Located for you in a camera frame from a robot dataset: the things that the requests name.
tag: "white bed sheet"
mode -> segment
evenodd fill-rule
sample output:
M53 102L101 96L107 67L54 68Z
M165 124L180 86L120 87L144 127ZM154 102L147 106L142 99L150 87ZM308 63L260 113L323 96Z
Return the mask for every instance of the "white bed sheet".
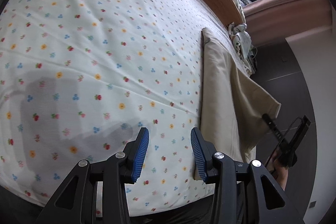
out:
M189 140L204 27L246 73L202 0L10 0L0 16L0 185L43 206L79 160L106 160L144 126L130 215L211 194L192 178Z

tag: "bed sheet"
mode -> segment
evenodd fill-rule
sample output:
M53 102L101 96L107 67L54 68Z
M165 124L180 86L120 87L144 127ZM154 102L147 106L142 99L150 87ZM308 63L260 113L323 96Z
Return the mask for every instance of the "bed sheet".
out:
M10 0L0 16L0 184L43 206L79 160L106 160L147 127L141 177L126 186L130 215L211 194L192 178L189 139L204 27L246 73L202 0Z

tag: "hand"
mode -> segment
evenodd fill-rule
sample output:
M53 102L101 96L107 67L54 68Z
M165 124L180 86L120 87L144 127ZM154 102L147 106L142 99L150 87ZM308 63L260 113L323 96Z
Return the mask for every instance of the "hand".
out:
M273 173L273 177L278 182L278 184L281 186L281 188L285 190L287 179L288 179L288 169L282 166L279 160L276 159L279 153L280 151L278 149L273 153L273 155L271 155L271 158L266 168L269 171L275 170L275 172Z

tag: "black device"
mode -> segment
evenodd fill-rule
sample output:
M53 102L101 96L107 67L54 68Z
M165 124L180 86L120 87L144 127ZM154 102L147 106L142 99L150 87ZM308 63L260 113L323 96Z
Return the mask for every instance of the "black device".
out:
M295 150L299 147L301 141L306 135L307 130L309 129L309 126L310 126L310 120L308 119L306 115L303 117L303 119L301 119L301 124L297 128L292 140L288 143L288 141L285 139L285 135L283 135L278 130L275 123L272 121L272 119L267 114L263 114L262 118L265 121L265 123L268 125L270 130L274 133L277 140L279 141L277 147L273 150L272 154L279 147L280 155L278 157L278 160L280 164L287 168L294 166L294 164L297 162L297 156L295 154Z
M244 184L244 224L304 224L295 207L273 176L258 160L250 164L217 152L193 128L190 139L200 177L215 183L210 224L236 224L237 181ZM106 161L81 160L50 198L35 224L130 224L125 183L140 176L149 142L141 128L137 139L127 143ZM97 182L103 182L103 216L97 218Z

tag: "wall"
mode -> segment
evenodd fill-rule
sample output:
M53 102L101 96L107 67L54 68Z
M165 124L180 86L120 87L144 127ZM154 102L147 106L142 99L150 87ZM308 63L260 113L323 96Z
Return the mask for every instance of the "wall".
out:
M306 224L317 224L336 197L336 38L331 28L312 30L287 38L306 80L317 129L317 165Z

